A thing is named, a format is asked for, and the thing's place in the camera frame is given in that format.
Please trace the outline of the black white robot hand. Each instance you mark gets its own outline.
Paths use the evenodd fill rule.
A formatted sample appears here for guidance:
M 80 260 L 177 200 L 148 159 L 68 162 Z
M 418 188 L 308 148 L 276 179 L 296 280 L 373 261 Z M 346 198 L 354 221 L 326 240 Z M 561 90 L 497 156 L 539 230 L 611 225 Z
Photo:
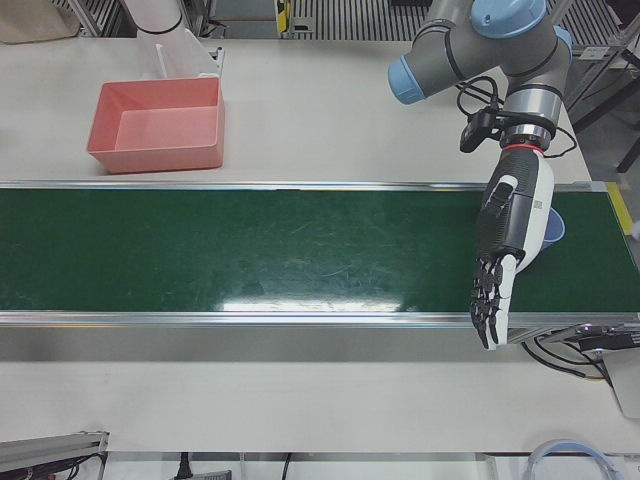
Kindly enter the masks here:
M 516 144 L 502 149 L 475 230 L 470 315 L 487 350 L 507 343 L 515 278 L 542 249 L 554 184 L 539 148 Z

